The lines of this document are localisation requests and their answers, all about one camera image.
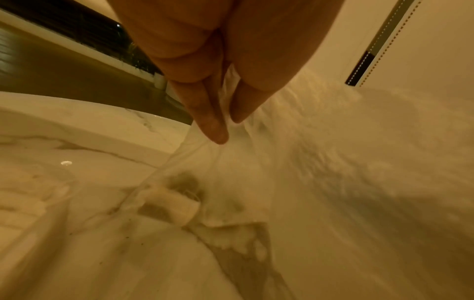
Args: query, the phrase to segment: marble countertop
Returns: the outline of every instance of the marble countertop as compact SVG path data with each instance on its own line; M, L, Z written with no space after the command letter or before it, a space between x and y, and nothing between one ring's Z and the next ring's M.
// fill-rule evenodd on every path
M68 236L18 299L241 299L211 251L166 223L116 214L188 125L102 104L0 92L0 155L69 171Z

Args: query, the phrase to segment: wooden floor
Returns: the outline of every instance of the wooden floor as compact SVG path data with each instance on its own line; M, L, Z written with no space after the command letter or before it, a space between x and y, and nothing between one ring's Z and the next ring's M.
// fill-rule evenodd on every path
M97 102L190 124L153 84L0 22L0 90Z

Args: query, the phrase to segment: white marble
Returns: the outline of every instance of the white marble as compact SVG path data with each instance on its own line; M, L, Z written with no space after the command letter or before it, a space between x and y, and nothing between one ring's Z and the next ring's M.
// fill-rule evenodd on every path
M119 211L188 128L118 107L0 93L0 156L65 169L79 188L65 245L15 299L241 299L195 235Z

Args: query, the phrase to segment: baseboard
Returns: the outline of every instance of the baseboard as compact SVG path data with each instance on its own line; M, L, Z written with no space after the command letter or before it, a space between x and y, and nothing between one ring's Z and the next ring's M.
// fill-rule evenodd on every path
M19 30L22 30L24 32L37 36L50 43L54 43L56 45L62 46L76 53L79 53L87 57L90 57L92 59L95 59L97 61L100 61L101 63L104 63L111 67L117 68L129 74L145 79L149 82L152 82L152 83L154 82L153 75L148 72L137 69L116 58L100 53L97 50L94 50L88 46L82 45L70 38L62 36L56 32L50 31L39 25L28 22L25 19L22 19L14 14L8 13L1 9L0 9L0 22L3 22Z

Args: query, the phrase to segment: hand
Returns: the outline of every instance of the hand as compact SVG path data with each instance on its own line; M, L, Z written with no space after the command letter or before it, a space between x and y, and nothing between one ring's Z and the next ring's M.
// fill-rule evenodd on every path
M344 0L109 0L163 71L202 132L228 138L217 91L241 77L230 105L242 122L288 83L322 42Z

